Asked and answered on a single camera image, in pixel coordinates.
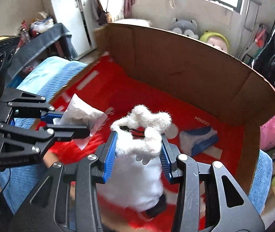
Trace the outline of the white small plastic bag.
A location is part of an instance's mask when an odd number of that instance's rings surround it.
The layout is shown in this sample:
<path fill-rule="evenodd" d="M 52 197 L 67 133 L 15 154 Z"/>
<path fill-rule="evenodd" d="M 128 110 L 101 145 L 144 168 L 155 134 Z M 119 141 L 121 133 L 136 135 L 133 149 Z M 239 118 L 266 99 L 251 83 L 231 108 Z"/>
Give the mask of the white small plastic bag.
<path fill-rule="evenodd" d="M 63 116 L 55 118 L 53 124 L 86 125 L 90 129 L 90 135 L 84 139 L 73 140 L 79 149 L 83 150 L 106 119 L 106 113 L 92 107 L 74 94 Z"/>

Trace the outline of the grey husky plush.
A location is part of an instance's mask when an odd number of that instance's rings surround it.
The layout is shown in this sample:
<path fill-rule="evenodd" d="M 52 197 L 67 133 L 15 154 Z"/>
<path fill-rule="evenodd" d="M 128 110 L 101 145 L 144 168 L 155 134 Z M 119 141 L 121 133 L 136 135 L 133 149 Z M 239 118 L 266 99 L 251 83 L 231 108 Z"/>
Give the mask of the grey husky plush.
<path fill-rule="evenodd" d="M 199 30 L 195 20 L 174 18 L 169 31 L 199 40 Z"/>

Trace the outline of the white wardrobe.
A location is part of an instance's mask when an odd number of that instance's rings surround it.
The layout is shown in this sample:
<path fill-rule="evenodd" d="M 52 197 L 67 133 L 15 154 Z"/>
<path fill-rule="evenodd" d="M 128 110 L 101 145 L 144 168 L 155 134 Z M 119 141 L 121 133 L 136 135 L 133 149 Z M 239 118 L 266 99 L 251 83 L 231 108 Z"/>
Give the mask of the white wardrobe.
<path fill-rule="evenodd" d="M 71 43 L 77 57 L 83 57 L 96 48 L 91 0 L 50 0 L 55 19 L 71 33 Z"/>

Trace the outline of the blue white cloth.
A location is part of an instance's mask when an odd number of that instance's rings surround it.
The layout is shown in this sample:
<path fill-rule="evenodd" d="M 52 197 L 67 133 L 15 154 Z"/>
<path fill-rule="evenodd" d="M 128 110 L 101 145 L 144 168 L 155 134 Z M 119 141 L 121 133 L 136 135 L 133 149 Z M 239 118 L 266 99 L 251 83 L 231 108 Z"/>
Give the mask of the blue white cloth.
<path fill-rule="evenodd" d="M 217 131 L 210 126 L 185 130 L 179 133 L 180 150 L 188 156 L 196 156 L 219 141 Z"/>

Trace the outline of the red miniso bag liner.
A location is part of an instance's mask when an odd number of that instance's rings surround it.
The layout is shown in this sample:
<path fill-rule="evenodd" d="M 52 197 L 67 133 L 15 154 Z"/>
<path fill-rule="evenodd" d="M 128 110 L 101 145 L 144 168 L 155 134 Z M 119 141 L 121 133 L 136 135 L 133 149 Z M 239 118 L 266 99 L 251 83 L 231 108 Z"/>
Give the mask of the red miniso bag liner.
<path fill-rule="evenodd" d="M 65 164 L 80 161 L 118 135 L 110 179 L 97 187 L 104 208 L 113 208 L 136 228 L 168 231 L 175 212 L 177 186 L 162 173 L 160 142 L 165 135 L 181 152 L 201 162 L 222 160 L 235 172 L 243 147 L 244 127 L 229 126 L 168 93 L 128 77 L 103 57 L 87 75 L 89 83 L 69 89 L 62 124 L 90 123 L 90 137 L 57 142 L 44 159 Z"/>

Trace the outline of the brown cardboard box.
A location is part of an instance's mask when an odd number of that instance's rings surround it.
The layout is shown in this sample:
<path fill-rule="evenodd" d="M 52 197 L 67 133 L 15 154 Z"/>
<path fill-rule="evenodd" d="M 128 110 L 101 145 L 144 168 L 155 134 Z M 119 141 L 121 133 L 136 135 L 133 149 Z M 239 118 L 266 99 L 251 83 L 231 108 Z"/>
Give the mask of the brown cardboard box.
<path fill-rule="evenodd" d="M 207 231 L 264 231 L 261 217 L 249 201 L 258 160 L 260 126 L 275 115 L 275 89 L 260 74 L 231 55 L 200 41 L 165 30 L 110 24 L 95 31 L 98 49 L 124 73 L 187 102 L 229 126 L 243 126 L 238 167 L 232 172 L 222 160 L 198 165 L 205 183 Z M 69 89 L 89 83 L 87 75 L 99 63 L 76 75 L 51 99 L 63 108 Z"/>

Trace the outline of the blue knitted blanket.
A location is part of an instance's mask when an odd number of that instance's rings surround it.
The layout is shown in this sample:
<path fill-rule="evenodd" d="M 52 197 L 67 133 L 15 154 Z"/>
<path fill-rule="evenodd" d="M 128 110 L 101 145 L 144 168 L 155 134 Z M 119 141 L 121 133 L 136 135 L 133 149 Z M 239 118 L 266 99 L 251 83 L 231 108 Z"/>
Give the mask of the blue knitted blanket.
<path fill-rule="evenodd" d="M 49 57 L 41 62 L 17 88 L 46 97 L 50 101 L 75 75 L 87 67 L 79 61 L 65 61 Z M 0 186 L 6 186 L 3 197 L 14 214 L 40 177 L 47 171 L 43 163 L 15 167 L 0 172 Z M 262 213 L 269 193 L 272 178 L 272 159 L 260 150 L 253 183 L 248 195 L 259 214 Z"/>

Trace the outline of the dark side table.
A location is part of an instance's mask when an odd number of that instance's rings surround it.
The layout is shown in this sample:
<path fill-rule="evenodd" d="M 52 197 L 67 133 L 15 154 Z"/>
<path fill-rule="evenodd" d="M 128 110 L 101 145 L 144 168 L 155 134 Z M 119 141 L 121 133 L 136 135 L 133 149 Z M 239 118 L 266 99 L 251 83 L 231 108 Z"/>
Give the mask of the dark side table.
<path fill-rule="evenodd" d="M 71 42 L 72 34 L 62 24 L 56 23 L 54 26 L 30 42 L 24 44 L 14 55 L 13 62 L 8 68 L 5 86 L 10 87 L 17 74 L 30 62 L 42 54 L 48 47 L 60 42 L 60 47 L 64 56 L 69 59 L 75 59 L 78 54 Z"/>

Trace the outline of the white fluffy black toy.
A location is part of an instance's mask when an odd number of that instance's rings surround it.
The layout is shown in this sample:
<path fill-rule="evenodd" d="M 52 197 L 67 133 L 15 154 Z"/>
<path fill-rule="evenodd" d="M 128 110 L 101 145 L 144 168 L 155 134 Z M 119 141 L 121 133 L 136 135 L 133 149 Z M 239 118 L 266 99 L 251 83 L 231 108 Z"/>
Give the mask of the white fluffy black toy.
<path fill-rule="evenodd" d="M 162 136 L 171 123 L 169 113 L 153 113 L 137 105 L 111 124 L 118 135 L 115 162 L 108 182 L 97 186 L 100 197 L 119 208 L 142 213 L 146 220 L 166 210 L 160 153 Z"/>

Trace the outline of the white cushioned chair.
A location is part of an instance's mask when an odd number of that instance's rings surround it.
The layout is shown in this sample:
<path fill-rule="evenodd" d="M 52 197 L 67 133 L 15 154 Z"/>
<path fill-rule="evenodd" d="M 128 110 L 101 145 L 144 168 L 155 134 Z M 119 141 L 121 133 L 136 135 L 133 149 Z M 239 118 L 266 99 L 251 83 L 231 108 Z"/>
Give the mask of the white cushioned chair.
<path fill-rule="evenodd" d="M 96 22 L 102 26 L 110 23 L 150 27 L 151 22 L 145 19 L 125 18 L 125 0 L 93 0 Z"/>

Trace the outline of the green hooded plush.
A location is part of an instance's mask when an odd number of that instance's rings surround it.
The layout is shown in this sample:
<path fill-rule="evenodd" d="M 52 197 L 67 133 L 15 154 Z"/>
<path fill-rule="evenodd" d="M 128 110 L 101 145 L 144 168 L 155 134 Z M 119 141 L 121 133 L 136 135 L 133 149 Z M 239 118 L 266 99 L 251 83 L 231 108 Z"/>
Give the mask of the green hooded plush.
<path fill-rule="evenodd" d="M 200 41 L 218 49 L 225 53 L 229 53 L 229 42 L 222 34 L 218 32 L 205 31 L 201 37 Z"/>

